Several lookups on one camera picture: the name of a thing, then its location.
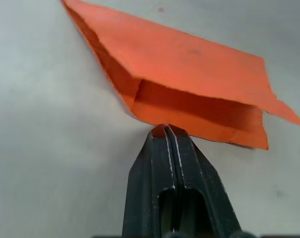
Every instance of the white surface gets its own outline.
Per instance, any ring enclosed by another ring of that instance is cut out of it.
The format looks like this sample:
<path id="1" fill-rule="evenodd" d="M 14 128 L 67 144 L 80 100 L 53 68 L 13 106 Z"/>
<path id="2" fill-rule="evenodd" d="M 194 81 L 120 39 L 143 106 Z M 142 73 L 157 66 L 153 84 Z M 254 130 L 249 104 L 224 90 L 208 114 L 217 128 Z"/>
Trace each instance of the white surface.
<path id="1" fill-rule="evenodd" d="M 300 0 L 94 3 L 264 57 L 300 115 Z M 127 113 L 58 0 L 0 0 L 0 238 L 120 234 L 151 128 Z M 299 234 L 300 127 L 266 116 L 265 128 L 269 151 L 194 141 L 245 230 Z"/>

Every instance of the orange paper crease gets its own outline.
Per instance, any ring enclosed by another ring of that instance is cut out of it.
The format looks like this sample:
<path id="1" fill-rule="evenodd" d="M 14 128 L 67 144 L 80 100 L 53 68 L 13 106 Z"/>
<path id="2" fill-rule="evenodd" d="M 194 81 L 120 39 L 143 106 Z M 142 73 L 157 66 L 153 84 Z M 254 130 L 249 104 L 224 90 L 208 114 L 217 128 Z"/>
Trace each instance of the orange paper crease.
<path id="1" fill-rule="evenodd" d="M 129 110 L 213 141 L 268 149 L 263 111 L 300 125 L 264 60 L 115 9 L 63 0 Z"/>

